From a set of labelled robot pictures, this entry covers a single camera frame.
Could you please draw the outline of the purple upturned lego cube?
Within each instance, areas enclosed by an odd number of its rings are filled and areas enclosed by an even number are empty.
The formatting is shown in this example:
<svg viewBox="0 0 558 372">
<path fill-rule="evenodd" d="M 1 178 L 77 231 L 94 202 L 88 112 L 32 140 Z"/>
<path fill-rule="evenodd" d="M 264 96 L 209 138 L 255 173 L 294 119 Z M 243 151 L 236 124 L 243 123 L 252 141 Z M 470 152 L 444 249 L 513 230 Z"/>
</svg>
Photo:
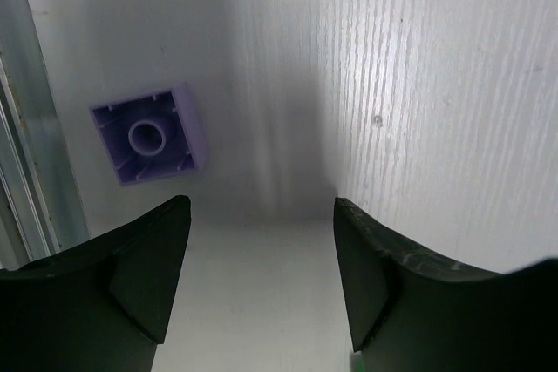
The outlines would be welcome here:
<svg viewBox="0 0 558 372">
<path fill-rule="evenodd" d="M 90 108 L 122 186 L 198 172 L 208 141 L 187 83 Z"/>
</svg>

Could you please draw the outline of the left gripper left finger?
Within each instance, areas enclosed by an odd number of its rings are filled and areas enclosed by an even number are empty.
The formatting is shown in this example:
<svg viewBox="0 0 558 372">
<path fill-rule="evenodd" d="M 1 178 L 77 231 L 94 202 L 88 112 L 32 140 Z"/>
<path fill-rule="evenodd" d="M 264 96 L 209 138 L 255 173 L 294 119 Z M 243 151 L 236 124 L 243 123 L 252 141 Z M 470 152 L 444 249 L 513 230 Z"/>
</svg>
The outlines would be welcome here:
<svg viewBox="0 0 558 372">
<path fill-rule="evenodd" d="M 178 195 L 124 226 L 1 273 L 4 371 L 148 371 L 191 227 Z"/>
</svg>

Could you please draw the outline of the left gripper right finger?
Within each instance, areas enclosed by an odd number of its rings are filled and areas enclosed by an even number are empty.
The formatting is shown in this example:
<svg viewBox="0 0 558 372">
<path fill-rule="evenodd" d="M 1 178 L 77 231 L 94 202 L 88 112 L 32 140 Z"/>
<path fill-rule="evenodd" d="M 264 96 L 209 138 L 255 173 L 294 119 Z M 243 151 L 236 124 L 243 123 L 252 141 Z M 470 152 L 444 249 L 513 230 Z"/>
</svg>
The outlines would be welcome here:
<svg viewBox="0 0 558 372">
<path fill-rule="evenodd" d="M 506 274 L 473 267 L 346 198 L 333 229 L 352 370 L 556 370 L 556 259 Z"/>
</svg>

